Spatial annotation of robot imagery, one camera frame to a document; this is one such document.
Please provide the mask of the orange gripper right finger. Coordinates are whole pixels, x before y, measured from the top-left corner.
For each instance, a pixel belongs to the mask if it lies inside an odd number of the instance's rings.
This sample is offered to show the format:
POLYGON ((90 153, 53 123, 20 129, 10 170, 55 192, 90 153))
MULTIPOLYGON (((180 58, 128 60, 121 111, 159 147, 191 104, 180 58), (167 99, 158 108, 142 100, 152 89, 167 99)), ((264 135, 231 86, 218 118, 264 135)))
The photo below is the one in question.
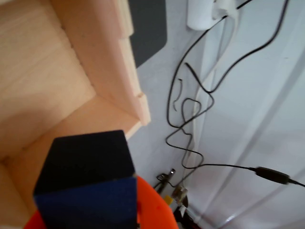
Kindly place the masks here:
POLYGON ((156 190, 137 177, 137 221, 141 229, 177 229, 171 208, 156 190))

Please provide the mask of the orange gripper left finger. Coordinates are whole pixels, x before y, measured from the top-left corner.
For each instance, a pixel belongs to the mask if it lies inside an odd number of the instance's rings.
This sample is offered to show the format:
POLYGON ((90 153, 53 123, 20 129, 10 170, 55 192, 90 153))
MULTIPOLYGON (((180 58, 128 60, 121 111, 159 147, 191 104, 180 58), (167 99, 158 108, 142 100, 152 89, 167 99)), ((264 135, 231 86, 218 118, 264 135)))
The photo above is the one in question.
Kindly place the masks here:
POLYGON ((38 210, 32 215, 26 225, 23 227, 24 229, 47 229, 43 218, 38 210))

